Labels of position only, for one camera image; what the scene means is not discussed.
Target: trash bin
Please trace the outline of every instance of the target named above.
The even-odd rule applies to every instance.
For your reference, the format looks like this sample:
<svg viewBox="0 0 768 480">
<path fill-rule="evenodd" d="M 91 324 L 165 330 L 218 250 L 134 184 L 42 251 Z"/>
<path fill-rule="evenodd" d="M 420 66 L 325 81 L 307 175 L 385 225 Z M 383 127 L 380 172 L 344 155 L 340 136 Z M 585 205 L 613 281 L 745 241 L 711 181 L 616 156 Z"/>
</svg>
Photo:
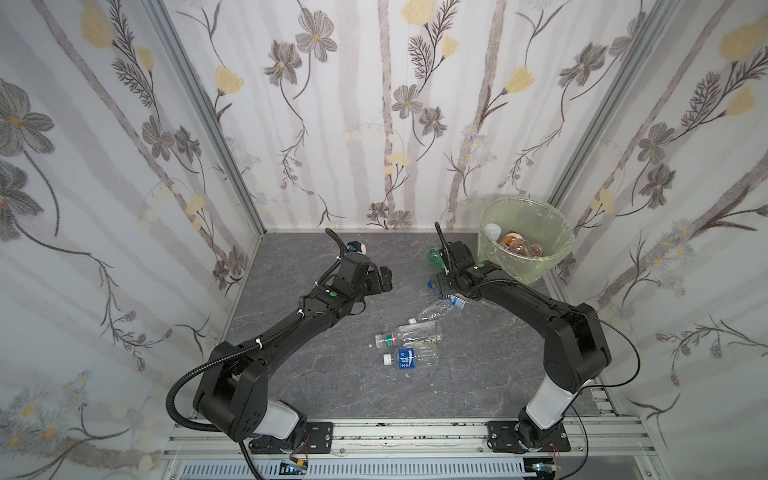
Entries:
<svg viewBox="0 0 768 480">
<path fill-rule="evenodd" d="M 483 226 L 487 223 L 499 225 L 502 236 L 513 230 L 531 243 L 538 243 L 544 256 L 523 257 L 505 250 L 485 235 Z M 499 198 L 480 214 L 476 260 L 490 260 L 515 279 L 530 285 L 560 263 L 571 252 L 574 242 L 571 227 L 552 205 L 523 197 Z"/>
</svg>

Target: bottle label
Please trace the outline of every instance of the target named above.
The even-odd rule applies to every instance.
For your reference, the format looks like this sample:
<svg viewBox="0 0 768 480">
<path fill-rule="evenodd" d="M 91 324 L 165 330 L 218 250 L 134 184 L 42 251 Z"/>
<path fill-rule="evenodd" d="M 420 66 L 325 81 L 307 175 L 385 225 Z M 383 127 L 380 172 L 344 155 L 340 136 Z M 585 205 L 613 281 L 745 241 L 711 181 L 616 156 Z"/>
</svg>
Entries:
<svg viewBox="0 0 768 480">
<path fill-rule="evenodd" d="M 398 349 L 398 366 L 401 369 L 412 369 L 416 367 L 416 355 L 413 349 Z"/>
</svg>

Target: table surface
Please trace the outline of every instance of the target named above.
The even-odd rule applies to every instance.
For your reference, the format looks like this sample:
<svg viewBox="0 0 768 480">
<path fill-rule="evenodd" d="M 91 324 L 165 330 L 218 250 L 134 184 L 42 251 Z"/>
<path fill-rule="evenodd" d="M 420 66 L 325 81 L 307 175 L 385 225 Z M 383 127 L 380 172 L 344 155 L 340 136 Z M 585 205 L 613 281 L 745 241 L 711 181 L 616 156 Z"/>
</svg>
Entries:
<svg viewBox="0 0 768 480">
<path fill-rule="evenodd" d="M 392 291 L 366 297 L 363 314 L 341 319 L 294 353 L 270 379 L 270 397 L 316 419 L 517 416 L 544 378 L 544 340 L 500 306 L 472 302 L 442 321 L 437 365 L 385 366 L 373 337 L 406 324 L 435 301 L 426 286 L 426 255 L 439 239 L 436 233 L 339 234 L 345 242 L 363 242 L 374 263 L 392 270 Z M 447 237 L 476 251 L 476 233 Z M 268 233 L 227 341 L 253 338 L 295 309 L 338 252 L 324 233 Z M 534 288 L 546 293 L 543 282 Z M 581 415 L 598 414 L 587 392 L 574 406 Z"/>
</svg>

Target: wallpaper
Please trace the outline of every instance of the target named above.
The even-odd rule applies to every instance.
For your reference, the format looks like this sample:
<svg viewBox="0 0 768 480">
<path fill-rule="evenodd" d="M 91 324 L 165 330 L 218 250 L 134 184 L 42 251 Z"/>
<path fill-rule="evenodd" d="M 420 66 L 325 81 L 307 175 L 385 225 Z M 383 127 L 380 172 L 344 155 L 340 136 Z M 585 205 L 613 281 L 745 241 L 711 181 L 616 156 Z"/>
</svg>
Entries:
<svg viewBox="0 0 768 480">
<path fill-rule="evenodd" d="M 641 351 L 615 389 L 676 480 L 765 478 L 768 7 L 682 2 L 562 210 L 558 269 Z M 608 333 L 611 383 L 636 368 Z"/>
<path fill-rule="evenodd" d="M 3 478 L 162 474 L 257 244 L 214 151 L 140 4 L 0 5 Z"/>
<path fill-rule="evenodd" d="M 268 228 L 545 200 L 652 2 L 165 0 Z"/>
</svg>

